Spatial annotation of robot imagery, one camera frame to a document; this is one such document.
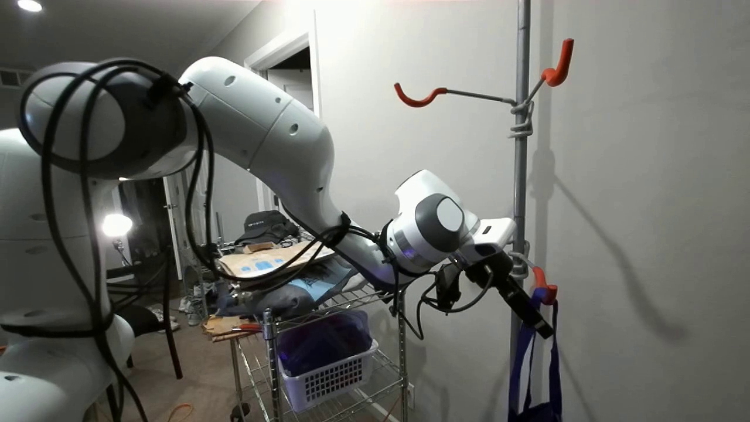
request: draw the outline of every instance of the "chair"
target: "chair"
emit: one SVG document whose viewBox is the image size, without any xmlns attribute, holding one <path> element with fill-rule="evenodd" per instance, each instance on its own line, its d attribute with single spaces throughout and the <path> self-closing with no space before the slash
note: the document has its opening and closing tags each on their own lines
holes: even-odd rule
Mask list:
<svg viewBox="0 0 750 422">
<path fill-rule="evenodd" d="M 165 331 L 173 375 L 182 380 L 183 365 L 173 343 L 173 329 L 170 316 L 170 298 L 172 298 L 170 287 L 172 287 L 172 260 L 165 254 L 151 256 L 128 267 L 109 270 L 109 294 L 112 301 L 115 314 L 121 314 L 124 322 L 132 324 L 137 337 L 143 332 Z M 143 301 L 156 295 L 162 302 L 162 319 L 157 319 L 157 314 L 143 305 Z"/>
</svg>

